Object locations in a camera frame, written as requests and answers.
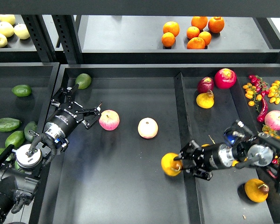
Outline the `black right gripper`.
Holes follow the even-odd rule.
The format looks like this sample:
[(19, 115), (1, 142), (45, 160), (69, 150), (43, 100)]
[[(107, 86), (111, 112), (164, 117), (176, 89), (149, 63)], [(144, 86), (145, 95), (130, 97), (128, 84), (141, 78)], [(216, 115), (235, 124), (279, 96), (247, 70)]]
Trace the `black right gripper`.
[(232, 166), (233, 154), (232, 148), (225, 143), (201, 147), (194, 140), (191, 140), (173, 160), (192, 163), (183, 164), (182, 170), (194, 177), (211, 180), (213, 170), (228, 169)]

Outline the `yellow pear under right arm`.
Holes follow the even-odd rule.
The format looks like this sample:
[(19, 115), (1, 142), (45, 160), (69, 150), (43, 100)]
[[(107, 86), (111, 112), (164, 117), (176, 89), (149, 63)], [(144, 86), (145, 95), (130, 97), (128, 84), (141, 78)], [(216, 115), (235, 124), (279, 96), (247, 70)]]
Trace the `yellow pear under right arm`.
[(239, 163), (240, 161), (238, 161), (238, 160), (234, 160), (233, 162), (232, 162), (232, 166), (234, 167), (237, 163)]

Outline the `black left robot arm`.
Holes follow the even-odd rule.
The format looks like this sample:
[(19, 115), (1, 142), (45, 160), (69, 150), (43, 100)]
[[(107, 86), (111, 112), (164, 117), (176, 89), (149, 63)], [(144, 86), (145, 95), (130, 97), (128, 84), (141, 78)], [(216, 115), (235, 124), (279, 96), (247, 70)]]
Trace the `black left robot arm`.
[(79, 124), (90, 129), (100, 118), (100, 106), (84, 108), (75, 101), (79, 87), (59, 88), (50, 100), (57, 109), (47, 119), (44, 132), (29, 130), (34, 137), (31, 144), (16, 147), (9, 143), (0, 154), (0, 224), (8, 213), (15, 214), (33, 201), (43, 168), (68, 148), (67, 138), (73, 130)]

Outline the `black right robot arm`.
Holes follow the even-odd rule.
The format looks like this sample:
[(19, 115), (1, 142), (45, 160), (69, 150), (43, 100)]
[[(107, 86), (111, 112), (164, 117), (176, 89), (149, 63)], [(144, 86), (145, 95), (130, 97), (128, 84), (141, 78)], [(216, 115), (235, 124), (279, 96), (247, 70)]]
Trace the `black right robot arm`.
[[(199, 146), (194, 140), (185, 145), (173, 161), (183, 162), (182, 170), (193, 176), (210, 180), (213, 170), (245, 167), (266, 167), (274, 157), (280, 157), (280, 140), (264, 132), (253, 133), (242, 121), (236, 120), (224, 131), (224, 142)], [(280, 193), (280, 162), (270, 176)]]

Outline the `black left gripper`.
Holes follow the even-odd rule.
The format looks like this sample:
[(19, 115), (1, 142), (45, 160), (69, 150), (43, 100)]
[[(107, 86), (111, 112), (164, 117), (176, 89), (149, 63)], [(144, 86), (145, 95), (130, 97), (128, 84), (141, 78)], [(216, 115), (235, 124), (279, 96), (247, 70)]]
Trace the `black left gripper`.
[(93, 108), (84, 108), (75, 102), (78, 88), (79, 84), (60, 87), (50, 99), (50, 105), (56, 109), (46, 121), (46, 134), (53, 139), (67, 138), (78, 124), (89, 130), (101, 117), (102, 101)]

